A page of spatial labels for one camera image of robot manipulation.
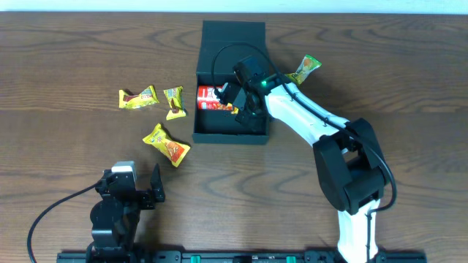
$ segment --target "green connector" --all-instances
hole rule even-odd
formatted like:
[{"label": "green connector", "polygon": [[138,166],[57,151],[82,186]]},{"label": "green connector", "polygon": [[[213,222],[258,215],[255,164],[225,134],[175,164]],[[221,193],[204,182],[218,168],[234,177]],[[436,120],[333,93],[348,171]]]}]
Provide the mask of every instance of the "green connector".
[{"label": "green connector", "polygon": [[295,256],[287,256],[286,263],[295,263]]},{"label": "green connector", "polygon": [[201,261],[202,261],[201,256],[190,256],[190,263],[201,263]]}]

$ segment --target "candy wrapper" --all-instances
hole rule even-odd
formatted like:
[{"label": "candy wrapper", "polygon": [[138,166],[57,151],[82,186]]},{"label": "candy wrapper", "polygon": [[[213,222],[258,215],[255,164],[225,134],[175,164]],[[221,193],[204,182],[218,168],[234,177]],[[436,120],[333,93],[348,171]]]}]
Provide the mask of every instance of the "candy wrapper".
[{"label": "candy wrapper", "polygon": [[138,95],[129,95],[125,91],[118,91],[118,107],[122,109],[137,109],[159,103],[154,87],[150,85]]},{"label": "candy wrapper", "polygon": [[309,76],[310,72],[313,72],[315,69],[322,66],[317,59],[306,55],[301,62],[301,65],[298,67],[294,73],[286,74],[296,85],[302,84],[304,80]]},{"label": "candy wrapper", "polygon": [[146,144],[153,145],[162,154],[169,158],[173,166],[178,167],[182,159],[190,150],[190,146],[172,141],[158,123],[153,132],[143,138]]},{"label": "candy wrapper", "polygon": [[164,90],[167,102],[169,102],[170,111],[166,116],[166,120],[172,120],[175,118],[185,117],[184,105],[182,103],[182,86],[177,88],[170,88]]}]

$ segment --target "red package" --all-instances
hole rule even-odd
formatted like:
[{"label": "red package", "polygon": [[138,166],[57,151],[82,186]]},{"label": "red package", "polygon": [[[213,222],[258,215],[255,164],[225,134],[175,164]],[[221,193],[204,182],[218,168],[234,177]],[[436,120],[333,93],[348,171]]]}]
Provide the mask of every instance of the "red package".
[{"label": "red package", "polygon": [[[222,87],[216,87],[218,91],[221,91]],[[201,85],[198,86],[197,95],[198,109],[200,110],[234,110],[231,103],[223,105],[219,103],[218,98],[214,94],[212,85]]]}]

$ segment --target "white wall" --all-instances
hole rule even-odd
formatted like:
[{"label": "white wall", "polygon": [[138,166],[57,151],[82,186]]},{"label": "white wall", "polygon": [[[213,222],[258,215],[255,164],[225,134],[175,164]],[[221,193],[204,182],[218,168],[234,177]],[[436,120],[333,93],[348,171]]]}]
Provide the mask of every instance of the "white wall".
[{"label": "white wall", "polygon": [[0,10],[468,14],[468,0],[0,0]]}]

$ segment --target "box lid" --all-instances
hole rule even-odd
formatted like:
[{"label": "box lid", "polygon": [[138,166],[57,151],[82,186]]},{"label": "box lid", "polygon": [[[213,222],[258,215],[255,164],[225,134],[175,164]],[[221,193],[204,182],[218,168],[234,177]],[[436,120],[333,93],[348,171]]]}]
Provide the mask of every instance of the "box lid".
[{"label": "box lid", "polygon": [[[197,75],[201,84],[212,84],[213,57],[222,47],[235,42],[247,42],[268,55],[265,45],[265,23],[203,21],[202,43],[197,65]],[[216,60],[216,84],[236,81],[233,66],[247,56],[257,57],[260,66],[268,71],[268,62],[256,50],[247,46],[232,46],[223,50]]]}]

